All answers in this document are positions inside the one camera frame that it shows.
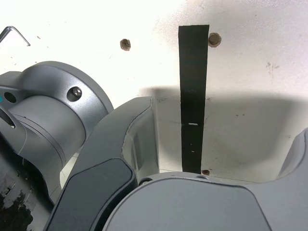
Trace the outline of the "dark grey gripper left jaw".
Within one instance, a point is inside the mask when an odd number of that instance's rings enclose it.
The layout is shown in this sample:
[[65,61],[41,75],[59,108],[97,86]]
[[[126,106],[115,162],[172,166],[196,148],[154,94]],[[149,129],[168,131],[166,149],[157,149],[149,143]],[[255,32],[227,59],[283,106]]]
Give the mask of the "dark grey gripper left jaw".
[[90,134],[45,230],[102,230],[139,181],[157,173],[153,99],[134,98],[104,117]]

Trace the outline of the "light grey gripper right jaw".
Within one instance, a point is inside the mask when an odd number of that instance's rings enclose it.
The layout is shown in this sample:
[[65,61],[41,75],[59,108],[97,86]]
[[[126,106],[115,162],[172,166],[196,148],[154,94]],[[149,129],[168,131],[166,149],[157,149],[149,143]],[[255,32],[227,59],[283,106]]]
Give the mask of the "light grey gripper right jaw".
[[163,176],[127,195],[105,231],[305,231],[308,132],[292,143],[276,180],[227,184],[201,176]]

